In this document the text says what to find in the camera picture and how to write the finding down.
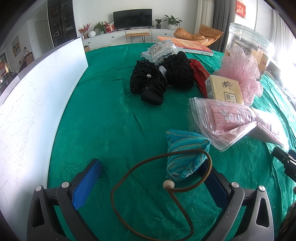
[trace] blue fabric pouch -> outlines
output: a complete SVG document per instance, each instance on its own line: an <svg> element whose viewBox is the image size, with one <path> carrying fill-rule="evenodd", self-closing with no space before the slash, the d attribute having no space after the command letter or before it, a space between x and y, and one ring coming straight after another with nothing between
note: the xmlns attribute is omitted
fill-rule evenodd
<svg viewBox="0 0 296 241"><path fill-rule="evenodd" d="M188 149L203 149L209 152L210 140L190 131L169 130L166 132L168 152ZM181 154L168 157L167 178L179 182L194 173L206 159L202 153Z"/></svg>

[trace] flower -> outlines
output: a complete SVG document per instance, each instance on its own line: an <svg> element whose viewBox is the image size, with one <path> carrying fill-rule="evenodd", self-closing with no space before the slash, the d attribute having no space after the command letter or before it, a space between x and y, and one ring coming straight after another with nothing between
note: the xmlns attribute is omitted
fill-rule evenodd
<svg viewBox="0 0 296 241"><path fill-rule="evenodd" d="M79 33L83 33L83 34L86 34L87 33L87 31L89 30L89 27L91 26L91 24L90 23L87 23L86 24L86 26L85 25L83 25L83 28L79 28L78 29L78 31L79 31Z"/></svg>

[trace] tv stand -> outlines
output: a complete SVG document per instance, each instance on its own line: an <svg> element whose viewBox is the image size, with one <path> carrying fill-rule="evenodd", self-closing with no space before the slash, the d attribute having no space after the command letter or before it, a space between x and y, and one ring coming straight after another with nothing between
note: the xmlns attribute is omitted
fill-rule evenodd
<svg viewBox="0 0 296 241"><path fill-rule="evenodd" d="M157 43L159 41L157 36L174 38L174 32L174 30L170 29L148 29L147 27L131 30L118 29L118 31L116 29L115 32L96 35L94 37L84 39L82 42L84 46L88 45L90 50L93 50L110 45L130 44L130 35L126 36L127 34L138 34L138 36L134 37L134 41L132 40L132 43L142 43L144 40L144 37L142 40L143 33L149 33L150 36L145 36L144 42Z"/></svg>

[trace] drawer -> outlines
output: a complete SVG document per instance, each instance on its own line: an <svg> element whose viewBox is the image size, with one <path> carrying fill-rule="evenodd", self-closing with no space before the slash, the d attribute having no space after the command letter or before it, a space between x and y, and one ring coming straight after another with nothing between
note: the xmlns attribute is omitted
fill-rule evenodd
<svg viewBox="0 0 296 241"><path fill-rule="evenodd" d="M174 30L166 29L153 29L153 40L158 40L157 36L174 38Z"/></svg>
<svg viewBox="0 0 296 241"><path fill-rule="evenodd" d="M96 36L93 38L84 39L82 42L83 42L84 46L89 45L90 49L102 47L101 36Z"/></svg>
<svg viewBox="0 0 296 241"><path fill-rule="evenodd" d="M126 43L126 32L115 32L111 34L104 34L101 36L102 38L102 45L112 45L112 44L120 44L120 43Z"/></svg>

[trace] door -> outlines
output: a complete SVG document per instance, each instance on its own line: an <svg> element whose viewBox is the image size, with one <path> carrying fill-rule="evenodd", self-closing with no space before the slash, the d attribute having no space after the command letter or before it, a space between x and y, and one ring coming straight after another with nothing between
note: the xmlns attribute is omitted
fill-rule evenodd
<svg viewBox="0 0 296 241"><path fill-rule="evenodd" d="M36 31L38 36L39 45L42 51L42 54L50 51L49 40L46 32L45 20L35 23Z"/></svg>

